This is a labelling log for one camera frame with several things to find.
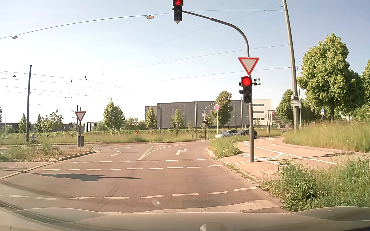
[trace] car hood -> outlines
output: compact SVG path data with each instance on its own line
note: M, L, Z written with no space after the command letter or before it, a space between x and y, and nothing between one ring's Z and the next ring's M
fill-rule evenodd
M0 230L343 231L370 227L370 208L366 207L325 207L297 213L99 213L58 207L12 209L0 205Z

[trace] sky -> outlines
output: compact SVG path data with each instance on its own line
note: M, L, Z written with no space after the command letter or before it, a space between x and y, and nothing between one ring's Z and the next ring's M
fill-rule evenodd
M287 0L287 6L299 68L310 47L335 33L348 47L351 69L363 72L370 58L370 1ZM282 0L185 0L183 10L244 32L250 56L260 58L252 77L261 85L253 97L271 99L275 109L292 89ZM126 18L22 34L113 17ZM0 0L0 38L7 36L0 39L0 105L8 123L26 113L30 65L32 123L56 109L63 123L75 122L77 106L86 111L83 122L97 122L110 98L126 117L141 119L144 106L157 103L213 100L223 90L241 98L238 83L245 72L238 57L246 56L241 35L185 13L177 24L171 0Z

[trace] sidewalk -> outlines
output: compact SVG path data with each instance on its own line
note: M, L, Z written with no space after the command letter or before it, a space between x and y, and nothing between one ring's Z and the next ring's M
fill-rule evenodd
M329 148L291 145L282 141L283 138L255 140L253 163L249 162L249 142L237 143L242 154L220 160L263 181L277 176L278 164L281 160L300 162L312 169L328 168L331 165L342 164L346 160L355 160L364 156L370 158L370 153L350 153Z

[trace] gray warehouse building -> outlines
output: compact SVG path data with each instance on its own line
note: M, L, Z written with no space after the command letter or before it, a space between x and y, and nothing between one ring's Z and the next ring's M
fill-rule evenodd
M201 121L203 120L202 114L203 110L208 107L208 105L213 104L215 101L191 101L191 102L175 102L175 103L159 103L156 106L152 106L154 108L155 114L157 115L158 119L158 128L173 128L171 124L171 116L174 115L175 110L179 109L181 113L183 113L185 126L188 126L188 123L191 123L192 127L195 127L195 112L197 114L197 124L198 127L201 127ZM262 126L266 126L266 115L268 110L271 110L271 102L270 99L254 99L253 102L253 116L260 120ZM231 112L231 118L229 120L230 127L240 127L242 125L242 118L243 118L243 125L244 127L249 127L249 119L248 119L248 104L242 103L242 110L241 110L241 100L231 100L230 106L233 106L234 109ZM150 106L145 106L145 118L146 114L148 113L148 109ZM214 105L208 107L206 109L206 113L210 115L210 111L214 110Z

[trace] black car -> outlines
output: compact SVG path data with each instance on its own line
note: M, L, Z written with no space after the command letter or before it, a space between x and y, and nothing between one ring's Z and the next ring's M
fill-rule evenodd
M246 136L246 135L249 136L249 129L243 129L243 130L240 130L239 132L234 134L234 136ZM258 137L258 134L254 130L254 139L256 139L257 137Z

